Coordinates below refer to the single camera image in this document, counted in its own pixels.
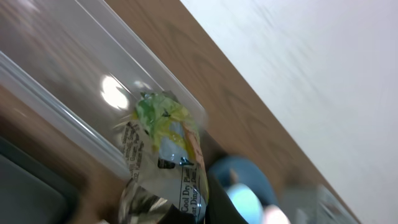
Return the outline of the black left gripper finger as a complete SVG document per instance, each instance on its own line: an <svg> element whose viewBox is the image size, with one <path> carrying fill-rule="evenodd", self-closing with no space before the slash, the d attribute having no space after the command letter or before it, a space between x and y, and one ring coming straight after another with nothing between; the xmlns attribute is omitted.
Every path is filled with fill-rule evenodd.
<svg viewBox="0 0 398 224"><path fill-rule="evenodd" d="M206 207L206 224L247 224L215 176L208 175L208 186L209 201Z"/></svg>

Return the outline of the foil snack wrapper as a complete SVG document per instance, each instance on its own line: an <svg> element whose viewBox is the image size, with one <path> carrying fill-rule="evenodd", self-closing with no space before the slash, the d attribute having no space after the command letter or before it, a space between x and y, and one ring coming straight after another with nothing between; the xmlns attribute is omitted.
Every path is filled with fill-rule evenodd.
<svg viewBox="0 0 398 224"><path fill-rule="evenodd" d="M121 152L131 179L119 223L203 223L209 201L200 133L169 91L143 92L123 124Z"/></svg>

